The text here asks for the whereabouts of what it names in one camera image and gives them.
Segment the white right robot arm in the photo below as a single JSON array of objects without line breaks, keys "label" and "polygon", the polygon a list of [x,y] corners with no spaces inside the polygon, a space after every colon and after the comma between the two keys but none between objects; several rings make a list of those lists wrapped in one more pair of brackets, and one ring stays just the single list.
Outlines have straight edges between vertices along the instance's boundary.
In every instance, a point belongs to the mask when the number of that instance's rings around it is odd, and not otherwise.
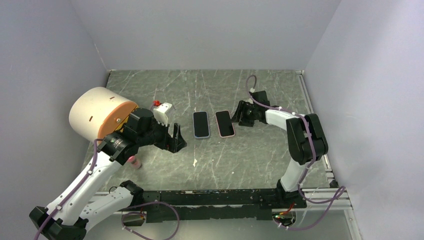
[{"label": "white right robot arm", "polygon": [[276,204],[286,208],[294,201],[293,192],[299,189],[309,164],[328,152],[327,140],[316,114],[299,115],[271,106],[264,90],[250,91],[249,95],[251,101],[239,101],[231,121],[244,127],[252,127],[255,121],[259,121],[286,132],[291,159],[279,180],[282,189],[274,195]]}]

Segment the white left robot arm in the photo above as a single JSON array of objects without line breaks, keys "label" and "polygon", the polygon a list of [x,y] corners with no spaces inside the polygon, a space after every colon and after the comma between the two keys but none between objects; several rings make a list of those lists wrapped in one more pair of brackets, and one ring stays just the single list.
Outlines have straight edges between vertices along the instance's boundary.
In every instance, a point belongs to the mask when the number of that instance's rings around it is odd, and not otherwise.
[{"label": "white left robot arm", "polygon": [[167,102],[151,109],[136,108],[121,127],[96,138],[92,159],[84,170],[54,201],[30,212],[29,218],[37,228],[35,239],[45,236],[49,240],[81,240],[114,212],[150,205],[144,190],[130,180],[102,199],[92,201],[92,197],[140,147],[153,145],[177,153],[187,146],[178,123],[169,134],[168,114],[173,109]]}]

